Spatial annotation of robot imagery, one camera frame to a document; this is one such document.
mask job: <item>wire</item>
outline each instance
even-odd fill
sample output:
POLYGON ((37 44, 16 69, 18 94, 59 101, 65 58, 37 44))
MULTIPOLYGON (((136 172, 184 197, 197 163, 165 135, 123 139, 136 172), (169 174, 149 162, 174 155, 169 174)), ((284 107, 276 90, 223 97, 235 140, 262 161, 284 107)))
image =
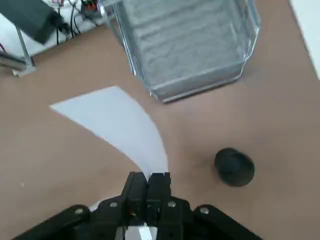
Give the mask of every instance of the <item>wire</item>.
POLYGON ((4 48, 4 46, 0 43, 0 48, 5 52, 7 53, 6 49, 4 48))
MULTIPOLYGON (((58 8, 58 14, 61 17, 60 7, 58 8)), ((59 29, 58 28, 56 28, 56 44, 59 45, 59 29)))
POLYGON ((81 34, 81 32, 77 26, 77 23, 76 23, 76 16, 73 17, 73 22, 74 22, 74 26, 75 26, 76 30, 78 31, 78 34, 81 34))
POLYGON ((72 11, 71 11, 71 17, 70 17, 70 28, 71 28, 71 36, 72 36, 72 37, 75 36, 74 29, 73 29, 73 27, 72 27, 72 19, 73 19, 74 13, 75 13, 75 6, 73 5, 73 6, 72 6, 72 11))

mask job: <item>black power adapter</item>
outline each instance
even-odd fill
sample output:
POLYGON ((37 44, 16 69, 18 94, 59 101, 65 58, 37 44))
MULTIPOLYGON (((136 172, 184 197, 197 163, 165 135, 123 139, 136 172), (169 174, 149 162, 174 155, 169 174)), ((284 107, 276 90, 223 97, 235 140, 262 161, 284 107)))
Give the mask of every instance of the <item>black power adapter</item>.
POLYGON ((64 19, 41 0, 0 0, 0 13, 42 44, 56 29, 65 35, 71 32, 64 19))

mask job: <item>brown table surface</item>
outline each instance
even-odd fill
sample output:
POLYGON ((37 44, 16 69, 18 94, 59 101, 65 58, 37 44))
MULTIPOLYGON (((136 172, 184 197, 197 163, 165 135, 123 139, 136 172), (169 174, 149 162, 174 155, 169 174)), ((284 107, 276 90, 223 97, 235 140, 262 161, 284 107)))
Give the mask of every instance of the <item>brown table surface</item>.
POLYGON ((99 27, 39 55, 37 71, 0 80, 0 238, 72 204, 121 191, 138 168, 49 105, 118 85, 156 122, 175 196, 220 208, 264 239, 320 236, 320 82, 287 0, 257 0, 262 31, 241 81, 163 105, 131 74, 112 32, 99 27), (221 183, 216 152, 251 156, 246 187, 221 183))

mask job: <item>white paper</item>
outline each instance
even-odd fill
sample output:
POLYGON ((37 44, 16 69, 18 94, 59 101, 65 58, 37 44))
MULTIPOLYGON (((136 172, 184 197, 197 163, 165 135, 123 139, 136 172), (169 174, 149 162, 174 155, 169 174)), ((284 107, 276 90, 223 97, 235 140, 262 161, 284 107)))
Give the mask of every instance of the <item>white paper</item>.
POLYGON ((168 172, 158 129, 144 109, 118 86, 56 103, 51 108, 128 156, 148 179, 168 172))
POLYGON ((290 0, 290 2, 320 80, 320 0, 290 0))

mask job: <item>black cylinder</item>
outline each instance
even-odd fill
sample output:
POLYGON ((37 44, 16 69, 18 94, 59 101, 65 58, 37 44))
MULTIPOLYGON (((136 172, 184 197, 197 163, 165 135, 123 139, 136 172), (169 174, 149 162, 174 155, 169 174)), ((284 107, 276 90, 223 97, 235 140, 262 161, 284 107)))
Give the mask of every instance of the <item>black cylinder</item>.
POLYGON ((233 187, 247 185, 255 175, 253 161, 233 148, 220 150, 215 156, 214 166, 221 180, 233 187))

